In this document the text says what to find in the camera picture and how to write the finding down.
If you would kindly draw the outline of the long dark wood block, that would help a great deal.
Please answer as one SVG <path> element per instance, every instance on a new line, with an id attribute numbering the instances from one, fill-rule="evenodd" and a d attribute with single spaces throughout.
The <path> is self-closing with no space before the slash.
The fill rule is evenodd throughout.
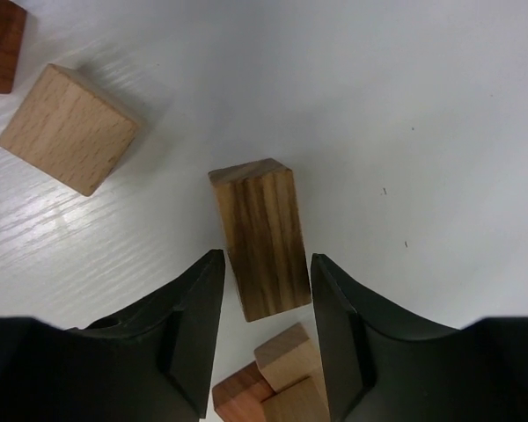
<path id="1" fill-rule="evenodd" d="M 265 421 L 262 403 L 274 395 L 255 361 L 212 388 L 214 410 L 227 422 Z"/>

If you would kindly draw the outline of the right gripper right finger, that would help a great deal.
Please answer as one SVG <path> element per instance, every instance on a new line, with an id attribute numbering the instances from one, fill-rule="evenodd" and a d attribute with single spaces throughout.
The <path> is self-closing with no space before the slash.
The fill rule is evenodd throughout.
<path id="1" fill-rule="evenodd" d="M 528 316 L 454 329 L 402 308 L 324 254 L 312 299 L 334 421 L 528 421 Z"/>

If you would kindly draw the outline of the long light wood block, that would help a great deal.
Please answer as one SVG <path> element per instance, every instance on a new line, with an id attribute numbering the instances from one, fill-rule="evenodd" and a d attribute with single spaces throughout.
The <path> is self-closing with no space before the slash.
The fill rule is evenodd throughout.
<path id="1" fill-rule="evenodd" d="M 262 403 L 267 422 L 327 422 L 329 412 L 311 377 Z"/>

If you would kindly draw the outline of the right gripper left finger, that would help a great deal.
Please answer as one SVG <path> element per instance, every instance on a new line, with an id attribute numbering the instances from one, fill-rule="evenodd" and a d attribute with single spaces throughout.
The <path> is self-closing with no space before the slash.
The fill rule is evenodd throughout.
<path id="1" fill-rule="evenodd" d="M 83 329 L 0 317 L 0 421 L 198 421 L 208 409 L 224 253 Z"/>

